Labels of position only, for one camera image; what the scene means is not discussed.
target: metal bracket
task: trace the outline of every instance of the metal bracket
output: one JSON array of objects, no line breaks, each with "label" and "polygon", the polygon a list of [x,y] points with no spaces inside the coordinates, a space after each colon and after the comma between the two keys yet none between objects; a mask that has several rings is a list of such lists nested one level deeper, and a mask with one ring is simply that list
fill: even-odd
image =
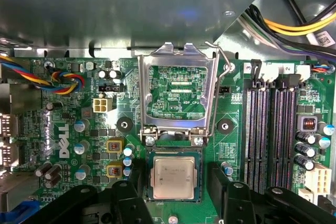
[{"label": "metal bracket", "polygon": [[[140,137],[151,136],[157,140],[162,133],[185,134],[189,140],[191,140],[192,137],[207,137],[209,135],[209,123],[218,61],[218,54],[216,54],[214,58],[207,58],[207,56],[201,53],[192,43],[185,44],[183,53],[175,54],[172,43],[166,42],[161,48],[150,55],[138,56],[141,99]],[[208,73],[204,83],[205,91],[199,101],[205,109],[205,116],[198,120],[169,120],[153,118],[147,115],[146,108],[152,101],[149,83],[149,71],[151,66],[205,68]]]}]

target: dell logo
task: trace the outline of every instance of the dell logo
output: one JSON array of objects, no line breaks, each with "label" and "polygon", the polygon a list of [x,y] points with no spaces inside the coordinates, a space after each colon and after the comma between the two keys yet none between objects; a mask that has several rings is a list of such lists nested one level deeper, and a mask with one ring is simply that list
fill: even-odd
[{"label": "dell logo", "polygon": [[59,157],[60,158],[69,158],[70,157],[70,153],[68,150],[69,147],[69,124],[66,124],[64,127],[59,127],[58,128],[59,131],[64,131],[64,134],[59,134],[58,137],[60,138],[59,140],[59,147],[61,147],[61,149],[59,150]]}]

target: wire bundle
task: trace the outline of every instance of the wire bundle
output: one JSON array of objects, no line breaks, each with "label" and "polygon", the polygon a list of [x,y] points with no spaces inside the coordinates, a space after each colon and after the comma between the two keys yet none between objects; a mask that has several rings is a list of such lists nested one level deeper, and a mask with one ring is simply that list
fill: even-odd
[{"label": "wire bundle", "polygon": [[78,92],[85,84],[84,78],[78,74],[64,72],[56,70],[54,68],[48,68],[48,71],[51,72],[51,79],[53,81],[61,83],[63,78],[75,81],[74,84],[65,88],[62,86],[54,86],[51,82],[42,80],[41,78],[30,73],[29,71],[24,69],[21,65],[14,62],[10,57],[0,56],[0,63],[5,67],[8,67],[13,71],[17,72],[25,79],[33,82],[37,88],[60,95],[70,94],[72,92]]},{"label": "wire bundle", "polygon": [[329,69],[330,69],[330,67],[328,65],[322,64],[322,65],[313,66],[313,68],[311,70],[313,72],[317,72],[317,73],[326,73],[326,72],[328,72]]},{"label": "wire bundle", "polygon": [[276,34],[254,5],[250,5],[238,19],[238,22],[255,39],[267,46],[277,48],[290,55],[314,56],[336,62],[336,50],[334,49],[286,40]]},{"label": "wire bundle", "polygon": [[282,24],[272,22],[268,19],[264,19],[264,20],[265,20],[265,23],[268,25],[268,27],[272,29],[273,31],[276,31],[277,33],[288,35],[288,36],[302,36],[302,35],[307,35],[309,33],[313,33],[315,31],[322,29],[323,27],[333,22],[335,19],[336,19],[336,13],[314,24],[303,25],[303,26],[285,26]]}]

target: green circuit board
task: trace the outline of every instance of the green circuit board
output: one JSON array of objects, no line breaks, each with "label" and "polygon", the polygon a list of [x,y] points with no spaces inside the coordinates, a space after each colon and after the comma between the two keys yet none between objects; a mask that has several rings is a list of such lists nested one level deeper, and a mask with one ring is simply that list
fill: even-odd
[{"label": "green circuit board", "polygon": [[[16,137],[13,142],[27,145],[25,158],[26,163],[16,167],[16,170],[34,171],[45,161],[59,163],[62,166],[62,181],[54,188],[47,189],[44,181],[40,181],[40,189],[35,193],[41,206],[47,205],[55,198],[62,195],[69,188],[88,184],[94,185],[99,190],[104,190],[109,183],[117,179],[106,176],[106,166],[111,161],[120,161],[123,154],[108,153],[106,141],[113,136],[124,137],[126,143],[135,146],[134,155],[136,158],[147,158],[145,146],[139,139],[140,131],[140,91],[138,77],[137,59],[119,59],[112,61],[107,66],[110,59],[104,58],[57,58],[41,59],[27,58],[31,62],[31,71],[42,79],[50,80],[50,75],[44,68],[45,61],[52,61],[56,68],[71,70],[71,64],[80,64],[81,72],[78,73],[85,78],[85,87],[78,93],[70,95],[56,95],[43,92],[43,108],[48,102],[61,102],[63,107],[59,110],[27,112],[22,116],[22,137]],[[87,70],[86,64],[93,62],[95,68]],[[249,79],[250,74],[245,71],[244,63],[248,61],[232,60],[235,71],[226,75],[221,85],[229,87],[230,92],[220,94],[215,122],[223,118],[233,122],[234,127],[229,134],[221,134],[215,127],[215,135],[209,139],[208,145],[202,150],[203,157],[203,180],[200,202],[188,201],[148,201],[146,203],[154,223],[168,223],[171,215],[178,216],[179,223],[215,223],[218,222],[217,213],[206,190],[207,175],[206,163],[229,162],[234,173],[233,180],[239,180],[244,173],[241,164],[241,132],[243,128],[242,111],[244,79]],[[302,64],[300,61],[276,61],[274,63],[285,63],[291,66],[293,71],[296,65]],[[218,75],[223,71],[224,63],[219,62]],[[125,92],[106,92],[107,98],[113,98],[115,109],[108,113],[93,113],[92,99],[98,98],[98,86],[112,84],[112,80],[102,80],[98,77],[98,71],[103,69],[120,70],[123,73],[122,83]],[[152,67],[150,71],[150,89],[153,95],[152,103],[147,113],[153,117],[165,119],[192,120],[204,115],[204,108],[198,103],[203,90],[203,83],[206,78],[206,70],[201,68],[181,68],[181,67]],[[299,105],[312,106],[308,114],[318,114],[324,122],[332,122],[333,111],[333,90],[335,85],[335,74],[313,74],[306,82],[305,95],[299,92]],[[128,133],[122,133],[116,128],[118,118],[126,116],[133,122],[133,128]],[[87,119],[90,122],[89,129],[84,132],[76,132],[74,123],[80,119]],[[69,157],[59,157],[59,135],[63,133],[65,127],[69,131]],[[74,152],[74,145],[79,141],[86,140],[90,144],[87,155],[77,155]],[[190,146],[189,141],[161,140],[158,146]],[[317,154],[315,161],[329,166],[330,149],[324,155]],[[77,180],[75,172],[82,164],[90,166],[90,174],[84,180]],[[303,187],[304,171],[299,166],[294,166],[293,187],[297,192]]]}]

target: black ram slot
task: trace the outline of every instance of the black ram slot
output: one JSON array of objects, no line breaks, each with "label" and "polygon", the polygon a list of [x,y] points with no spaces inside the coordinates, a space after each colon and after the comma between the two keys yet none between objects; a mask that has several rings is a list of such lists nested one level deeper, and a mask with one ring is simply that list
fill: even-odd
[{"label": "black ram slot", "polygon": [[244,182],[256,192],[266,189],[269,90],[249,89],[245,95]]},{"label": "black ram slot", "polygon": [[290,189],[297,93],[288,89],[274,89],[271,100],[267,186],[281,186]]}]

